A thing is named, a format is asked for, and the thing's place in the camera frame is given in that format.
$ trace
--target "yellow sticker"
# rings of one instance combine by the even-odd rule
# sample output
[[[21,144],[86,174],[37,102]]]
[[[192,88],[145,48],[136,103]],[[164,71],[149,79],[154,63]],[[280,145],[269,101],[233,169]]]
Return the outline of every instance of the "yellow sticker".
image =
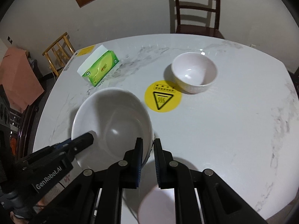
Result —
[[[86,54],[90,53],[94,47],[95,47],[95,45],[92,45],[92,46],[81,49],[79,51],[79,53],[77,54],[77,56],[82,56],[82,55],[86,55]]]
[[[144,94],[147,106],[160,113],[175,109],[180,104],[181,98],[182,93],[171,81],[157,81],[151,84]]]

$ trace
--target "metal bolt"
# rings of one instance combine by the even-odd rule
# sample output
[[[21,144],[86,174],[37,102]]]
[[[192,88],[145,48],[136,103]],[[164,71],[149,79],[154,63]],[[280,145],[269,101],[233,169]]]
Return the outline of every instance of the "metal bolt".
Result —
[[[83,174],[84,174],[84,176],[90,176],[90,175],[92,175],[92,170],[91,169],[85,169]]]
[[[121,160],[118,162],[121,167],[127,166],[128,162],[126,160]]]
[[[207,168],[207,169],[204,171],[204,174],[205,174],[205,175],[208,175],[208,176],[213,175],[213,173],[214,173],[214,171],[213,171],[212,169],[209,169],[209,168]]]
[[[177,161],[170,161],[170,162],[169,162],[169,165],[170,165],[171,167],[176,167],[176,166],[178,166],[178,162],[177,162]]]

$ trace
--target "orange cloth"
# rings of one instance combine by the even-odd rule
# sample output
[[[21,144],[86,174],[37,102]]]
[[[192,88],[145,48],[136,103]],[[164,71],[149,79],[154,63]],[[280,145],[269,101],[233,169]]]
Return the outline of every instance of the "orange cloth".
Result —
[[[2,60],[0,84],[4,87],[10,106],[21,113],[44,92],[25,51],[15,47],[8,48]]]
[[[13,152],[13,155],[16,155],[16,150],[17,150],[17,140],[12,137],[10,139],[10,147],[11,147],[11,151]]]

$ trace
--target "white wall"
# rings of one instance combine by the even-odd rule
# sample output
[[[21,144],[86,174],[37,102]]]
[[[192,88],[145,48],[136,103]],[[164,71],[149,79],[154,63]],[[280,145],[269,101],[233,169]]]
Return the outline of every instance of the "white wall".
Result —
[[[299,28],[281,0],[221,0],[220,31],[228,40],[257,45],[291,71],[299,66]],[[169,0],[95,0],[82,8],[75,0],[15,0],[0,22],[0,38],[7,44],[10,36],[29,50],[43,74],[50,70],[41,54],[64,32],[75,49],[169,33]]]
[[[3,59],[4,55],[5,55],[6,50],[7,50],[7,46],[0,39],[0,64],[2,62],[2,59]]]

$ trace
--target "wooden chair leg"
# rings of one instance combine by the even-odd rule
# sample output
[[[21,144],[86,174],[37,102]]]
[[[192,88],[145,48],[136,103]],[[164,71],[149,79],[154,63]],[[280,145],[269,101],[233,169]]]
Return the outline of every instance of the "wooden chair leg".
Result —
[[[68,48],[70,49],[72,55],[75,53],[75,50],[72,46],[72,44],[70,43],[70,41],[68,40],[68,38],[66,36],[63,37],[64,42],[66,43],[66,45],[68,46]]]
[[[48,59],[52,71],[53,71],[53,72],[55,73],[55,75],[58,77],[58,76],[59,76],[59,73],[58,73],[58,71],[56,70],[55,66],[53,65],[53,63],[52,63],[52,61],[51,61],[51,58],[50,58],[49,54],[46,52],[44,55],[45,55],[46,58]]]

